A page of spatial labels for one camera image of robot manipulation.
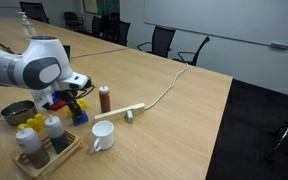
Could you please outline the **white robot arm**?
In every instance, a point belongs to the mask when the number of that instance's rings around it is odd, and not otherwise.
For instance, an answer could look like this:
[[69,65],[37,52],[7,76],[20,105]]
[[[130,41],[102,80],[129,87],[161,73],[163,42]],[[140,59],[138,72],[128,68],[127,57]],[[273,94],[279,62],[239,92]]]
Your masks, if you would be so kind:
[[64,46],[57,38],[34,36],[22,54],[0,50],[0,86],[30,89],[36,104],[45,109],[51,108],[55,92],[81,120],[75,94],[90,87],[91,80],[71,69]]

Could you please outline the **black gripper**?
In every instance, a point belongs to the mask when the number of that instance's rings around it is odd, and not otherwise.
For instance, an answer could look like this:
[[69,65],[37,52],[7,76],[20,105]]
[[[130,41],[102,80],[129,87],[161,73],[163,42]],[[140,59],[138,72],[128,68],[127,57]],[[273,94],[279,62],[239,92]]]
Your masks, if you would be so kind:
[[55,91],[55,97],[59,100],[65,101],[66,103],[69,102],[68,107],[71,110],[72,115],[75,114],[77,117],[81,116],[82,110],[75,100],[79,97],[78,91],[76,89]]

